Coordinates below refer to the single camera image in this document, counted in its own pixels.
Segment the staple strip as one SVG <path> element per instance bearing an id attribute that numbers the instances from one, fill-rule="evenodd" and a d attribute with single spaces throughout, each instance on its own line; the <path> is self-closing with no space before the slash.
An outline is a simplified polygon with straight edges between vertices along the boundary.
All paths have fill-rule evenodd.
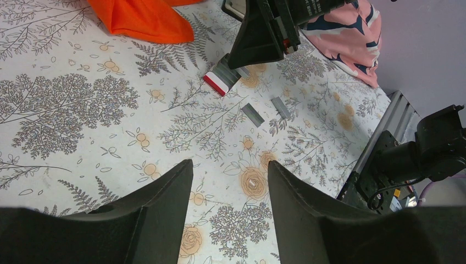
<path id="1" fill-rule="evenodd" d="M 274 97 L 271 99 L 272 104 L 276 108 L 277 112 L 279 113 L 280 117 L 283 119 L 288 119 L 291 117 L 291 113 L 281 100 L 280 97 Z"/>
<path id="2" fill-rule="evenodd" d="M 243 111 L 243 113 L 257 128 L 259 128 L 265 122 L 262 116 L 255 110 L 255 108 L 250 103 L 247 103 L 245 106 L 243 106 L 241 108 L 241 111 Z"/>

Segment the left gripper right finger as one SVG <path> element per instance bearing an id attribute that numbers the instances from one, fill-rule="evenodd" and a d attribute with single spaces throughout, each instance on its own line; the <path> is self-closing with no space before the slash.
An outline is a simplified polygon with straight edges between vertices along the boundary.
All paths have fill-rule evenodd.
<path id="1" fill-rule="evenodd" d="M 465 263 L 465 208 L 387 215 L 347 205 L 277 161 L 268 186 L 281 263 Z"/>

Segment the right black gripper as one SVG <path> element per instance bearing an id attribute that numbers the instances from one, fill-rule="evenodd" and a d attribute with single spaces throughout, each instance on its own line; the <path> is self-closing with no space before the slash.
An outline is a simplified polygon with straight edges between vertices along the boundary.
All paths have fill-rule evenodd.
<path id="1" fill-rule="evenodd" d="M 230 51 L 231 69 L 277 62 L 297 51 L 301 1 L 246 1 L 246 14 Z"/>

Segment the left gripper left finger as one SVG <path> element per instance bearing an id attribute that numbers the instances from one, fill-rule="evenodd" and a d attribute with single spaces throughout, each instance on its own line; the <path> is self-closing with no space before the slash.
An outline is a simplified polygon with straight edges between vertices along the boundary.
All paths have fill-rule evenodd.
<path id="1" fill-rule="evenodd" d="M 88 213 L 1 208 L 1 263 L 177 263 L 193 162 Z"/>

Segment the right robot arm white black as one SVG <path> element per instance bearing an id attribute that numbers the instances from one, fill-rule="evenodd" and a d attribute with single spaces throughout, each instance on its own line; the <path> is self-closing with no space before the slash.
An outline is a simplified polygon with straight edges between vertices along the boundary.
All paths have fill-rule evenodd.
<path id="1" fill-rule="evenodd" d="M 300 25 L 346 3 L 349 1 L 245 1 L 229 68 L 282 60 L 298 50 Z"/>

